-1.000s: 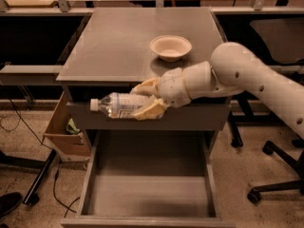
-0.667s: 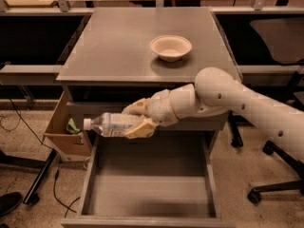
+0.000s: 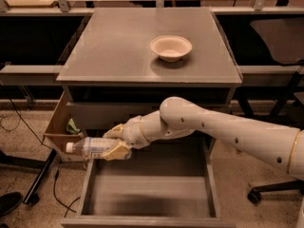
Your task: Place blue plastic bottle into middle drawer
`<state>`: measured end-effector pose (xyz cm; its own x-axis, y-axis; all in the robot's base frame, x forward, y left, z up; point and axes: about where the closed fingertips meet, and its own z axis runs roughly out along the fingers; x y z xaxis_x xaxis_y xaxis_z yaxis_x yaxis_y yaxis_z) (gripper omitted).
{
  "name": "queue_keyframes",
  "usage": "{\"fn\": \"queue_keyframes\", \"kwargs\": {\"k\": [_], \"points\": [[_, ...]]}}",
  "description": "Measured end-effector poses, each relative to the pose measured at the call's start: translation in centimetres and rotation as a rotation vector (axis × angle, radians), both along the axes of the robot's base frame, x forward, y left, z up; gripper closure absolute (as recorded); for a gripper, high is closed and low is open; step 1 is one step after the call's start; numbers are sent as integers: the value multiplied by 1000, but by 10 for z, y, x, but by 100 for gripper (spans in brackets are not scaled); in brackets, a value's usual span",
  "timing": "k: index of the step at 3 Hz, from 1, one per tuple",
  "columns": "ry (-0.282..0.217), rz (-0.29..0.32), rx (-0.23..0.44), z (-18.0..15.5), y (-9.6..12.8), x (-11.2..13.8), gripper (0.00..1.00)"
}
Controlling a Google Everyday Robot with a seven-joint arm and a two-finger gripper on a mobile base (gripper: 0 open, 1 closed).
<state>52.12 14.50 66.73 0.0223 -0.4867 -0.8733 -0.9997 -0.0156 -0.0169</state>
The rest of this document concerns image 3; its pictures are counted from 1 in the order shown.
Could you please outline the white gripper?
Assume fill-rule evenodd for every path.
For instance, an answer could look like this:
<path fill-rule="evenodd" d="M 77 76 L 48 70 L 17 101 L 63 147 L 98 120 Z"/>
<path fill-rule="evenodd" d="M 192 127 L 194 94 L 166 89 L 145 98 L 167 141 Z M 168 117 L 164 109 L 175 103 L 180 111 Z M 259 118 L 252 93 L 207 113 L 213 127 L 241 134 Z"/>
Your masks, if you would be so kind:
<path fill-rule="evenodd" d="M 106 161 L 124 160 L 131 150 L 128 144 L 135 149 L 142 149 L 150 144 L 142 131 L 142 116 L 128 120 L 125 124 L 118 124 L 103 134 L 104 138 L 121 139 L 115 141 L 102 155 Z"/>

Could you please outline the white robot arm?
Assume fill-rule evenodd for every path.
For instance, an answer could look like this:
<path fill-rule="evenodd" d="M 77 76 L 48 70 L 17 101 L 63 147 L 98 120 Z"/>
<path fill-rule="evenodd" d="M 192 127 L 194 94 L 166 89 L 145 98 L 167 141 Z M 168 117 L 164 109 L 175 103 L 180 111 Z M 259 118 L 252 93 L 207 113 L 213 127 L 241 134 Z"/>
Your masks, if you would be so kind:
<path fill-rule="evenodd" d="M 304 131 L 202 108 L 180 97 L 165 99 L 160 109 L 121 123 L 104 135 L 118 142 L 103 154 L 107 161 L 128 155 L 153 141 L 205 133 L 263 162 L 286 171 L 298 189 L 304 182 Z"/>

